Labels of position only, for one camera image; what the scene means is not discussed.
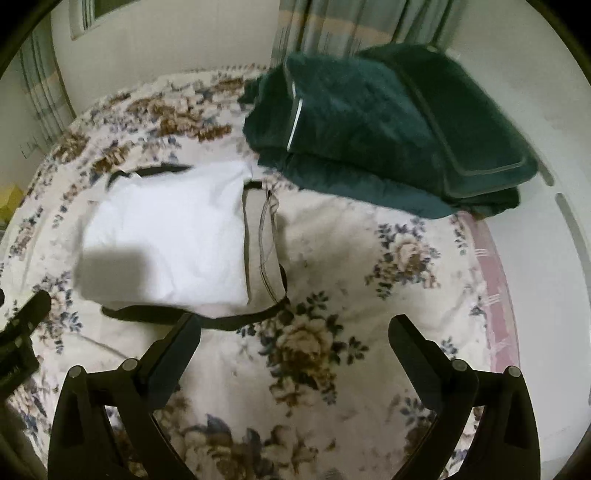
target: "black mount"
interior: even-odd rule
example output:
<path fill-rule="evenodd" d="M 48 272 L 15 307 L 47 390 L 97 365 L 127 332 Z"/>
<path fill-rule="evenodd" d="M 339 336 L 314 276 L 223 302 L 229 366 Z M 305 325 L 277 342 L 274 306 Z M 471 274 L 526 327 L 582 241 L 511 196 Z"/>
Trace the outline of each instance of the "black mount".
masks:
<path fill-rule="evenodd" d="M 134 480 L 115 445 L 105 406 L 115 406 L 151 480 L 194 480 L 154 420 L 199 345 L 200 317 L 185 314 L 141 358 L 117 370 L 88 374 L 70 369 L 51 435 L 49 480 Z M 450 361 L 404 315 L 388 329 L 392 349 L 423 402 L 437 413 L 431 429 L 394 480 L 437 480 L 473 407 L 485 406 L 457 480 L 539 480 L 540 450 L 534 413 L 517 367 L 502 374 Z"/>
<path fill-rule="evenodd" d="M 0 288 L 0 306 L 3 304 Z M 46 291 L 38 291 L 0 332 L 0 401 L 10 397 L 39 368 L 30 337 L 50 310 L 51 297 Z"/>

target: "floral bedspread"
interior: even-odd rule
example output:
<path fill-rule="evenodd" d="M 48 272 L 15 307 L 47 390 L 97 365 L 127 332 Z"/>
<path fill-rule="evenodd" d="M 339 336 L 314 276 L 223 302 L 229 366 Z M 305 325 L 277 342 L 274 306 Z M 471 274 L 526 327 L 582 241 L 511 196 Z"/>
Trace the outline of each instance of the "floral bedspread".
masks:
<path fill-rule="evenodd" d="M 107 318 L 77 295 L 73 267 L 90 202 L 119 168 L 236 157 L 255 165 L 236 99 L 258 73 L 178 74 L 104 98 L 40 166 L 0 244 L 0 327 L 32 292 L 50 292 L 49 318 L 33 334 L 41 368 L 10 399 L 45 463 L 67 370 L 116 368 L 170 328 Z M 486 284 L 469 229 L 461 216 L 414 218 L 255 169 L 280 201 L 291 305 L 238 332 L 204 331 L 155 417 L 200 479 L 390 479 L 434 419 L 389 347 L 390 318 L 405 313 L 449 357 L 491 367 Z M 109 415 L 130 469 L 142 475 L 116 410 Z M 461 464 L 479 415 L 444 475 Z"/>

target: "curtain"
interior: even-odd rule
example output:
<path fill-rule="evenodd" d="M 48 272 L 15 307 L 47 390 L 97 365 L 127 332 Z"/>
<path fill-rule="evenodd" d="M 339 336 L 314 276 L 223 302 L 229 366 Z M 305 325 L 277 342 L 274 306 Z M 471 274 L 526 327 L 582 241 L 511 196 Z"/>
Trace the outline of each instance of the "curtain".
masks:
<path fill-rule="evenodd" d="M 281 0 L 272 64 L 291 51 L 337 57 L 389 42 L 441 46 L 465 0 Z"/>
<path fill-rule="evenodd" d="M 57 67 L 49 15 L 25 40 L 19 55 L 24 89 L 44 140 L 51 146 L 74 120 L 74 113 Z"/>

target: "green towel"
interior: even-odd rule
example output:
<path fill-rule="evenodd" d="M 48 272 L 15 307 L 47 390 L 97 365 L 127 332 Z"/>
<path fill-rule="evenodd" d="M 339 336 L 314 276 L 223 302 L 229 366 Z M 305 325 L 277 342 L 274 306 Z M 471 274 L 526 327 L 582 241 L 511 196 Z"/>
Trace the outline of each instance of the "green towel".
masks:
<path fill-rule="evenodd" d="M 514 187 L 537 171 L 492 100 L 425 47 L 347 59 L 294 53 L 241 101 L 255 104 L 244 134 L 260 164 L 304 188 L 425 218 L 514 207 Z"/>

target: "wall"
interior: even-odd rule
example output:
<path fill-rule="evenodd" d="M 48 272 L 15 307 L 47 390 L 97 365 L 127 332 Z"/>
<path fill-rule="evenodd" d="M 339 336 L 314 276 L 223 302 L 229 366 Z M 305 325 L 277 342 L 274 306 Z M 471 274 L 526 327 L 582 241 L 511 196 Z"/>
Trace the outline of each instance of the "wall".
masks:
<path fill-rule="evenodd" d="M 450 48 L 555 178 L 548 186 L 536 177 L 520 189 L 518 209 L 488 220 L 514 305 L 543 479 L 550 479 L 591 420 L 591 277 L 584 271 L 591 233 L 591 86 L 525 0 L 469 0 Z M 557 194 L 564 195 L 580 236 L 569 230 L 568 206 L 557 203 Z"/>
<path fill-rule="evenodd" d="M 33 137 L 42 142 L 43 135 L 29 110 L 20 75 L 20 61 L 16 58 L 0 79 L 0 190 L 11 183 L 26 190 L 43 159 L 38 148 L 28 158 L 21 152 L 28 141 L 33 142 Z"/>
<path fill-rule="evenodd" d="M 69 1 L 51 15 L 56 56 L 76 113 L 161 74 L 268 64 L 279 0 L 140 0 L 72 40 Z"/>

